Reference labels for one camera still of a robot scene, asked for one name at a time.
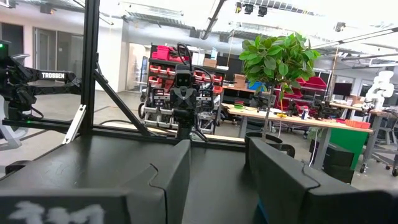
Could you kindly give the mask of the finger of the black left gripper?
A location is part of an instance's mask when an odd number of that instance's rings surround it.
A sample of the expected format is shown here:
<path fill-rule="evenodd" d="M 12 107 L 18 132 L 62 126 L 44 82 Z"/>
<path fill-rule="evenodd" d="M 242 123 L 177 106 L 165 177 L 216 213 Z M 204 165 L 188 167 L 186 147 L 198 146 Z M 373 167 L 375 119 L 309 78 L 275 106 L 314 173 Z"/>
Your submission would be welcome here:
<path fill-rule="evenodd" d="M 196 108 L 197 106 L 197 90 L 195 88 L 187 88 L 184 95 L 184 107 Z"/>
<path fill-rule="evenodd" d="M 170 105 L 172 108 L 182 108 L 183 107 L 183 95 L 181 88 L 172 88 L 170 90 Z"/>

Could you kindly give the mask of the brown cardboard box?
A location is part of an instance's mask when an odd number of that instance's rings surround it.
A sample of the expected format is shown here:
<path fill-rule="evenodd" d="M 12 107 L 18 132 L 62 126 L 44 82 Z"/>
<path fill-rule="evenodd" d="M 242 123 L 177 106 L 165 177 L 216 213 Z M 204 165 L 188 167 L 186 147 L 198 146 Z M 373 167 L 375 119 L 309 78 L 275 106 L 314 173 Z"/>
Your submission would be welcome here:
<path fill-rule="evenodd" d="M 246 76 L 242 74 L 234 74 L 234 87 L 235 88 L 240 88 L 240 89 L 246 89 L 247 84 L 246 84 Z"/>

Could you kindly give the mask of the green potted plant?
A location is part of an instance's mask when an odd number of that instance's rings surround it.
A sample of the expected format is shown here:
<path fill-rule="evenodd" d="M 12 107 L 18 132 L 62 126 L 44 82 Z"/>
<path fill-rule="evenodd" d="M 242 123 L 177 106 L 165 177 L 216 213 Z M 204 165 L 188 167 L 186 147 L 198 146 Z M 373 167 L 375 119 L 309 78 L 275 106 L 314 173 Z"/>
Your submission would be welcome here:
<path fill-rule="evenodd" d="M 306 41 L 297 32 L 279 37 L 258 35 L 255 40 L 242 41 L 239 59 L 243 61 L 243 73 L 251 85 L 261 83 L 255 93 L 264 90 L 272 95 L 279 86 L 275 100 L 281 102 L 285 93 L 300 88 L 298 78 L 307 81 L 315 75 L 313 61 L 319 53 L 306 45 Z"/>

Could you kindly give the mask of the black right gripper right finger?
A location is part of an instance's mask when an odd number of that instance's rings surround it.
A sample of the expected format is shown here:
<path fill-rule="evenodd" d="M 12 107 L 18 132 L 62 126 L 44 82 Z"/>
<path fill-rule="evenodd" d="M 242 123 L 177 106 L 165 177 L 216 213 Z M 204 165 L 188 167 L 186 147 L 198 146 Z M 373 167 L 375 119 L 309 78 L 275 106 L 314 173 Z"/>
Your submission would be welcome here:
<path fill-rule="evenodd" d="M 249 165 L 268 224 L 391 224 L 391 193 L 359 190 L 260 139 Z"/>

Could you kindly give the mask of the dark monitor screen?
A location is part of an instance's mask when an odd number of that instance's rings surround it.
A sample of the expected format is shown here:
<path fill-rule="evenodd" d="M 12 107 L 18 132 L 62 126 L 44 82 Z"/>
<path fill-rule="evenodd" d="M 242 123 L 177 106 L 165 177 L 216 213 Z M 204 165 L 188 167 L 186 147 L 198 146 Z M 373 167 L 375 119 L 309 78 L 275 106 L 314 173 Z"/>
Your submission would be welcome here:
<path fill-rule="evenodd" d="M 341 96 L 350 96 L 352 90 L 352 83 L 335 83 L 333 94 Z"/>

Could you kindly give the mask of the red storage bin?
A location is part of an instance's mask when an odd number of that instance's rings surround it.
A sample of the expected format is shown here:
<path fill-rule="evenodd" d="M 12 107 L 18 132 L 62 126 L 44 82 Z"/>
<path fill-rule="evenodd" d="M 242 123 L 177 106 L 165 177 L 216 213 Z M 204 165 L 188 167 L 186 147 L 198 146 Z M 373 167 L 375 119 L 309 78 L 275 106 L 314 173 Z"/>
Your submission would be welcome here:
<path fill-rule="evenodd" d="M 302 88 L 315 89 L 315 90 L 326 90 L 327 85 L 320 77 L 310 77 L 308 80 L 303 78 L 297 78 L 296 81 Z"/>

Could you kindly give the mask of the blue microfiber towel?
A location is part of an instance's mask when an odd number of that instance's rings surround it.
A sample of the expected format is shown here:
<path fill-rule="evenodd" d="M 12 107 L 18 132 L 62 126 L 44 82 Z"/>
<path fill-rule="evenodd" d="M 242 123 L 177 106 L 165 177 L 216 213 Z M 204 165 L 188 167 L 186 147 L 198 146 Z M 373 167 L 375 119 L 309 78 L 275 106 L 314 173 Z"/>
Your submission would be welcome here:
<path fill-rule="evenodd" d="M 265 211 L 261 199 L 258 199 L 257 201 L 257 209 L 259 210 L 259 214 L 261 215 L 262 224 L 268 224 L 268 214 Z"/>

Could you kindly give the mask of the black ceiling light cluster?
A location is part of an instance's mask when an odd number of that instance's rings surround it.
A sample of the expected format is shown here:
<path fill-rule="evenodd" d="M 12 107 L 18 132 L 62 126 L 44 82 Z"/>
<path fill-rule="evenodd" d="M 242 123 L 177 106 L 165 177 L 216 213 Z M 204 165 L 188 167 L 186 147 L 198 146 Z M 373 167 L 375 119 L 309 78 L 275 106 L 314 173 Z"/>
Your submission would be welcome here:
<path fill-rule="evenodd" d="M 266 6 L 256 6 L 255 4 L 236 2 L 235 4 L 235 14 L 242 12 L 243 14 L 251 15 L 254 11 L 257 11 L 258 17 L 264 17 L 267 15 L 268 7 Z"/>

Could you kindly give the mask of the wooden workbench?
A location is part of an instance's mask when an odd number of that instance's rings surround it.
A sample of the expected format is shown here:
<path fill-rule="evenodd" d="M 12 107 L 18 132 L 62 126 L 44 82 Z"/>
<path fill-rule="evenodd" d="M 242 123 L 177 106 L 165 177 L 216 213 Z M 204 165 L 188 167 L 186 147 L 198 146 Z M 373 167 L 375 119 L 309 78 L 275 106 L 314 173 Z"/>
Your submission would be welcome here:
<path fill-rule="evenodd" d="M 246 133 L 247 126 L 247 118 L 257 118 L 261 120 L 265 120 L 266 112 L 260 111 L 257 112 L 256 108 L 251 108 L 247 106 L 243 106 L 242 109 L 237 109 L 234 105 L 222 103 L 222 105 L 227 109 L 229 114 L 240 115 L 242 116 L 241 128 L 239 130 L 239 136 L 244 138 Z M 363 133 L 373 134 L 374 131 L 370 128 L 355 128 L 352 126 L 348 126 L 343 123 L 338 123 L 334 119 L 324 119 L 324 120 L 316 120 L 316 119 L 301 119 L 298 116 L 286 116 L 281 117 L 274 114 L 273 111 L 269 113 L 268 121 L 273 122 L 281 122 L 281 123 L 292 123 L 297 124 L 299 126 L 308 126 L 308 127 L 316 127 L 323 128 L 322 133 L 323 136 L 320 138 L 320 148 L 317 152 L 317 155 L 313 157 L 313 168 L 317 170 L 321 170 L 323 168 L 323 161 L 325 159 L 326 149 L 330 142 L 331 130 L 332 129 L 346 129 L 350 131 L 359 131 Z"/>

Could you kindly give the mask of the black angled frame brace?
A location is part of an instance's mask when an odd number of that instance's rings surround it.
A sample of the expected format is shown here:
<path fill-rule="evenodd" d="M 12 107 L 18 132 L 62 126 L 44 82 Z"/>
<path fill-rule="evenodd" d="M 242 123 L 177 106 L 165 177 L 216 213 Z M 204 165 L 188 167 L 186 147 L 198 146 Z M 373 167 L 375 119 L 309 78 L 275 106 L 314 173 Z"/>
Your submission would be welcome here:
<path fill-rule="evenodd" d="M 155 134 L 149 131 L 133 114 L 133 112 L 127 107 L 123 100 L 117 95 L 117 93 L 108 84 L 108 81 L 102 75 L 99 69 L 93 72 L 93 77 L 96 82 L 102 87 L 102 89 L 107 93 L 107 95 L 112 99 L 112 101 L 118 106 L 118 108 L 123 112 L 127 119 L 137 128 L 137 130 L 143 136 L 155 136 Z"/>

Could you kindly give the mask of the orange parts tray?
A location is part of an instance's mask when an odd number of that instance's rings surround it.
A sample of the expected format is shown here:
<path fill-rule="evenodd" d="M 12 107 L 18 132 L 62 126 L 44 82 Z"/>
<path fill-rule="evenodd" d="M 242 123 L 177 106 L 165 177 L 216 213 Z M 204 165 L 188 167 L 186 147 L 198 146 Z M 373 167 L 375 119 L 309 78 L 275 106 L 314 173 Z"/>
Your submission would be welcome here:
<path fill-rule="evenodd" d="M 361 128 L 361 129 L 369 129 L 369 127 L 370 127 L 370 124 L 368 122 L 356 121 L 356 120 L 352 120 L 352 119 L 346 119 L 345 125 L 351 126 L 353 128 Z"/>

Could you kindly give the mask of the black vertical frame post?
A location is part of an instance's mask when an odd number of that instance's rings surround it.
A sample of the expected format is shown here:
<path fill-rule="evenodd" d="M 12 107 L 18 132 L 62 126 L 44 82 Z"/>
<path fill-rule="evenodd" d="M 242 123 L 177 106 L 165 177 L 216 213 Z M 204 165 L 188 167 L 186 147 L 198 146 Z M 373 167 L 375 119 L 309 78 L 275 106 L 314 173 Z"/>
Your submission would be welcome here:
<path fill-rule="evenodd" d="M 83 70 L 81 103 L 86 106 L 80 134 L 89 134 L 93 129 L 96 53 L 98 46 L 100 0 L 85 0 L 85 21 L 83 37 Z"/>

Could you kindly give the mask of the white corner bracket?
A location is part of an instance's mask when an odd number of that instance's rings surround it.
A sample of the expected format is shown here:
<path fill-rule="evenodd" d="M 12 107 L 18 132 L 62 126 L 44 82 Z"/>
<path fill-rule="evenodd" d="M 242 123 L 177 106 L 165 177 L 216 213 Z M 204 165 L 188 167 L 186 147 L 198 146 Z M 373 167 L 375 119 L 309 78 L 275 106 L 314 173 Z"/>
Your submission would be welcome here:
<path fill-rule="evenodd" d="M 76 134 L 78 133 L 78 130 L 85 116 L 85 113 L 86 113 L 86 105 L 80 105 L 75 113 L 75 116 L 63 139 L 62 144 L 69 144 L 75 139 Z"/>

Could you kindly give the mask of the white robot figure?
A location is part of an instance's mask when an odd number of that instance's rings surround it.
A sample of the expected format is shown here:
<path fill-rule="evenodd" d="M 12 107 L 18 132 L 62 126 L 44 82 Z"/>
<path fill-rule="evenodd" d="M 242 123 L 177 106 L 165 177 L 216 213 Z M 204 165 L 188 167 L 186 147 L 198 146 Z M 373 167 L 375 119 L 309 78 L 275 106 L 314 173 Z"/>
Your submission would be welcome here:
<path fill-rule="evenodd" d="M 394 85 L 390 82 L 393 71 L 381 71 L 373 80 L 373 85 L 365 95 L 364 107 L 366 109 L 382 110 L 386 98 L 390 98 L 394 92 Z"/>

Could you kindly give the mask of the black table frame rail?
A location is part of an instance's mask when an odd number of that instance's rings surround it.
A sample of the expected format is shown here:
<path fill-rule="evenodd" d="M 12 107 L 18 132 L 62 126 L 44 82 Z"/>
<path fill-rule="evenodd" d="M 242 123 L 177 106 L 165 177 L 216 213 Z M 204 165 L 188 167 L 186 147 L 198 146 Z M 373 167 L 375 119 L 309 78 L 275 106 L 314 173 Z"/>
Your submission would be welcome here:
<path fill-rule="evenodd" d="M 19 126 L 24 128 L 35 128 L 35 129 L 46 129 L 51 131 L 58 131 L 65 133 L 68 131 L 71 121 L 59 121 L 52 119 L 34 119 L 28 121 L 13 121 L 10 119 L 2 120 L 3 124 L 10 126 Z M 141 134 L 140 131 L 127 128 L 112 128 L 106 126 L 100 126 L 93 124 L 91 128 L 78 130 L 80 135 L 87 136 L 107 136 L 112 138 L 120 139 L 131 139 L 136 141 L 156 142 L 156 143 L 167 143 L 176 144 L 179 142 L 178 139 L 172 137 L 170 134 L 161 135 L 145 135 Z M 246 144 L 243 139 L 238 140 L 226 140 L 226 139 L 215 139 L 214 135 L 208 137 L 208 142 L 194 140 L 192 142 L 195 147 L 203 147 L 210 149 L 219 149 L 227 151 L 238 151 L 244 152 Z"/>

